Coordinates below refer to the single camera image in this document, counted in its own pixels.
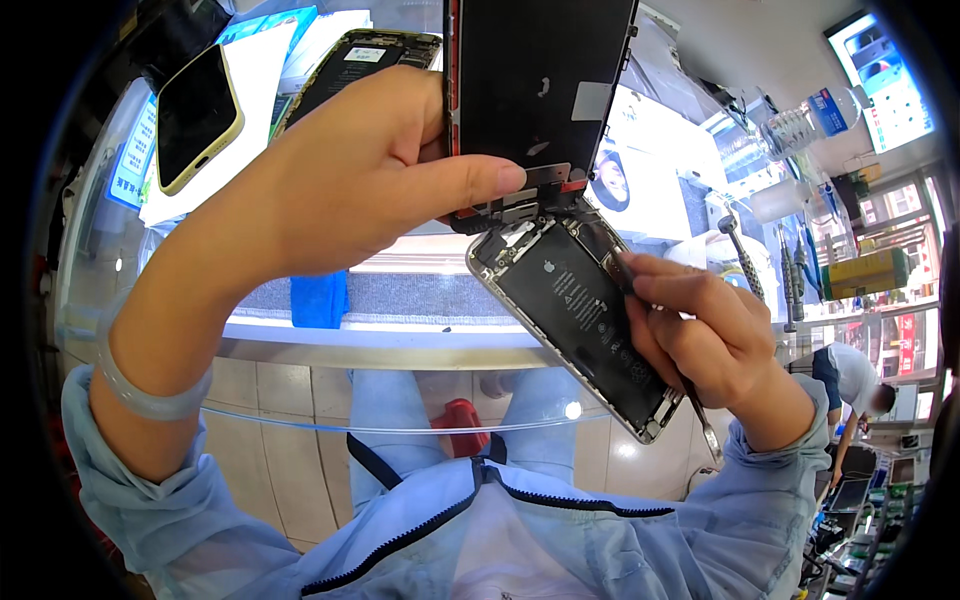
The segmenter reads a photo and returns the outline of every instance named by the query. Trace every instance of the phone battery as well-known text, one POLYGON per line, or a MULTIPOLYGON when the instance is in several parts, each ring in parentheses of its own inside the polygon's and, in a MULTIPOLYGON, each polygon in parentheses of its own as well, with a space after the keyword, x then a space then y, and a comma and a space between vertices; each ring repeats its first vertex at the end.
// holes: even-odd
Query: phone battery
POLYGON ((363 42, 341 44, 320 66, 320 72, 303 91, 300 103, 287 119, 286 126, 292 126, 347 85, 397 64, 403 52, 402 46, 363 42))
POLYGON ((631 343, 623 291, 564 227, 548 229, 497 285, 624 420, 646 424, 669 388, 631 343))

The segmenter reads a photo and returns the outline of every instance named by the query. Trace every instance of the bracelet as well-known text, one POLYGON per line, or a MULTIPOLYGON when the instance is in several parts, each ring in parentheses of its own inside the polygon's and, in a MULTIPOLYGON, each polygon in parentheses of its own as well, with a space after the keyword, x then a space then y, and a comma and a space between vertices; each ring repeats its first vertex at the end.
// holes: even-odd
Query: bracelet
POLYGON ((109 334, 113 320, 127 301, 131 289, 126 288, 117 293, 97 322, 97 354, 100 359, 100 370, 120 403, 140 417, 151 420, 185 419, 197 410, 206 398, 207 392, 210 391, 210 383, 213 381, 212 365, 196 385, 175 396, 151 396, 128 381, 113 361, 109 334))

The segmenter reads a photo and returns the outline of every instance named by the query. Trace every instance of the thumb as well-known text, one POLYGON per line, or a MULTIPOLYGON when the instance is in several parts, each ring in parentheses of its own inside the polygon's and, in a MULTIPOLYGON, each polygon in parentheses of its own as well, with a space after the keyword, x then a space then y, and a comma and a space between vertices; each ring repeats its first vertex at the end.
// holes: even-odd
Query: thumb
POLYGON ((506 158, 465 155, 407 167, 398 178, 396 201, 426 221, 512 194, 523 187, 527 174, 506 158))

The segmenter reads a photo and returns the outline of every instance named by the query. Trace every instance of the blue towel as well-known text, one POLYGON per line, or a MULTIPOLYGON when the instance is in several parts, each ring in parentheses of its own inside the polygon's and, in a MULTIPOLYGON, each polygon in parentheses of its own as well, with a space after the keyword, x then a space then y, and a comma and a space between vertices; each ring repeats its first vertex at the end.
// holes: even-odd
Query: blue towel
POLYGON ((290 277, 290 312, 294 327, 339 329, 350 310, 347 272, 318 277, 290 277))

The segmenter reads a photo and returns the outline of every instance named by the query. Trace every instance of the white shirt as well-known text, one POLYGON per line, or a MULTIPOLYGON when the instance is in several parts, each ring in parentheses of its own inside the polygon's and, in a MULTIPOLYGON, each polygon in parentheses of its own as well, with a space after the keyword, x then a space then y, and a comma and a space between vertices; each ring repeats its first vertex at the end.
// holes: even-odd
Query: white shirt
POLYGON ((828 346, 830 363, 837 370, 840 399, 850 404, 853 412, 862 416, 870 409, 870 398, 880 383, 876 367, 860 350, 834 342, 828 346))

